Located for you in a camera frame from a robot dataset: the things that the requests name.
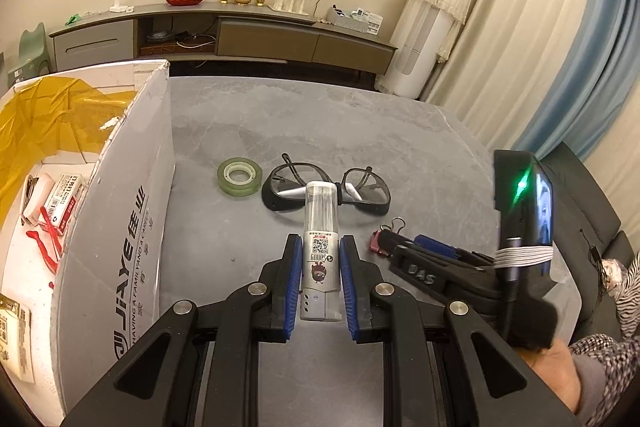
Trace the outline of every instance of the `glasses lens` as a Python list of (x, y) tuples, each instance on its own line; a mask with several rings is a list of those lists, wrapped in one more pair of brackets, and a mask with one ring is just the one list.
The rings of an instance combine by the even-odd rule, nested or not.
[(342, 198), (345, 201), (385, 204), (391, 200), (389, 189), (382, 178), (365, 169), (351, 169), (344, 185)]
[(271, 176), (271, 190), (287, 200), (305, 199), (305, 187), (309, 182), (321, 182), (320, 172), (309, 165), (282, 166)]

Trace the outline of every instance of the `person's hand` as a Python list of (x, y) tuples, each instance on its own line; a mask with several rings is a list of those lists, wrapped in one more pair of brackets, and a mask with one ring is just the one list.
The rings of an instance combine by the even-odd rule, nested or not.
[(558, 398), (573, 413), (577, 412), (582, 386), (566, 344), (556, 339), (551, 349), (543, 349), (538, 353), (517, 349), (517, 352)]

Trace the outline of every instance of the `roll of tape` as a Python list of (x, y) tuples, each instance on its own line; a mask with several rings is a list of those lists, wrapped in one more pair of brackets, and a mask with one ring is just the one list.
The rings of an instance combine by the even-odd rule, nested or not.
[[(236, 181), (231, 177), (232, 172), (245, 172), (248, 178)], [(247, 158), (229, 158), (218, 167), (218, 185), (223, 192), (237, 198), (249, 196), (257, 192), (262, 184), (262, 169)]]

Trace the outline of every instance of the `curtain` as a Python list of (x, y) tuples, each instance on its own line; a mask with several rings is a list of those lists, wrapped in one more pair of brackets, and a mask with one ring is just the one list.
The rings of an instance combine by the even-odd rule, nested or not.
[(484, 145), (510, 148), (545, 98), (587, 0), (477, 0), (427, 101)]
[(584, 162), (640, 249), (640, 76), (607, 134)]
[(564, 141), (584, 160), (639, 71), (640, 0), (587, 0), (564, 65), (513, 148), (542, 158)]

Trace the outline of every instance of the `blue curtain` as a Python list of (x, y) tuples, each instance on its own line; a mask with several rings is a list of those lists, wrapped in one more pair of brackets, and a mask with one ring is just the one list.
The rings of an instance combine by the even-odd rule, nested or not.
[(640, 0), (587, 0), (558, 76), (513, 149), (538, 158), (564, 141), (584, 160), (640, 72)]

